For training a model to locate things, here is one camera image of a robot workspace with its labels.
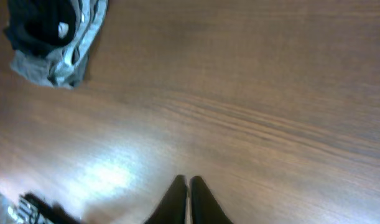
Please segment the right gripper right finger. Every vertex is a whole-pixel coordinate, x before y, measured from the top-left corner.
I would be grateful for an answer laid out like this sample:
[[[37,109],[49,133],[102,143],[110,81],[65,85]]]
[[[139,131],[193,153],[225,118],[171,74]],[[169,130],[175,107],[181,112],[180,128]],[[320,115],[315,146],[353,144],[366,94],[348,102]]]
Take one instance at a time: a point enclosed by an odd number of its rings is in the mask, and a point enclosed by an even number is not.
[[[201,176],[190,179],[190,191],[193,224],[233,224]]]

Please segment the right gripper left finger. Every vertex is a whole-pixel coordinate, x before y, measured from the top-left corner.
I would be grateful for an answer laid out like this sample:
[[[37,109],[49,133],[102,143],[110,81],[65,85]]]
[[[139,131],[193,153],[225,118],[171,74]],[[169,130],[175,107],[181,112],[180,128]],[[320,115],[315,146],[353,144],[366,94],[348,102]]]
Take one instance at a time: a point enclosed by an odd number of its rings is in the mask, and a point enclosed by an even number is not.
[[[177,175],[158,206],[144,224],[185,224],[187,185],[184,175]]]

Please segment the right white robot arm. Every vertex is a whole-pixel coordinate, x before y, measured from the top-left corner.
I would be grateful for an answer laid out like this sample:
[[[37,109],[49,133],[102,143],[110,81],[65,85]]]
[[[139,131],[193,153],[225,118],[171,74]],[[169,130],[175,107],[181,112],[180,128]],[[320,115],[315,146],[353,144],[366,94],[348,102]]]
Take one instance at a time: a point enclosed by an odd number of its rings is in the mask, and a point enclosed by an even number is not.
[[[4,198],[1,202],[6,211],[6,218],[14,223],[82,223],[79,218],[74,218],[64,209],[51,206],[32,193],[21,195],[16,205],[9,205]],[[189,183],[184,175],[177,175],[145,223],[184,224],[187,211],[190,211],[190,221],[194,224],[233,223],[199,175],[192,177]]]

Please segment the black t-shirt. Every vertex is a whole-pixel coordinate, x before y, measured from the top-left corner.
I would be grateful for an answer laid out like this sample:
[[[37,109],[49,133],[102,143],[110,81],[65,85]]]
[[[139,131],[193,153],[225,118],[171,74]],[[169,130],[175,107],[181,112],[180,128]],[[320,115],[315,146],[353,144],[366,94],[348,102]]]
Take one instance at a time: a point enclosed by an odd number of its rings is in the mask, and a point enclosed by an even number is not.
[[[78,25],[80,3],[71,0],[8,0],[3,30],[13,50],[36,57],[68,45]]]

